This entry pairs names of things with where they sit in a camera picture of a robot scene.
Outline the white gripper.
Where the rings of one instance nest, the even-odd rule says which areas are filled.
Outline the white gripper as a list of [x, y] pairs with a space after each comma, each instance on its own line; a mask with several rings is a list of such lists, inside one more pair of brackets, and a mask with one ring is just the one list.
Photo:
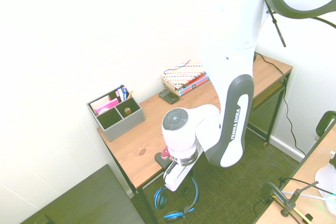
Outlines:
[[[164, 184], [170, 191], [176, 191], [178, 189], [178, 187], [183, 182], [188, 173], [191, 171], [201, 154], [202, 152], [196, 152], [193, 156], [189, 158], [172, 158], [172, 163], [169, 164], [163, 175]], [[180, 195], [186, 196], [189, 190], [189, 185], [181, 185]]]

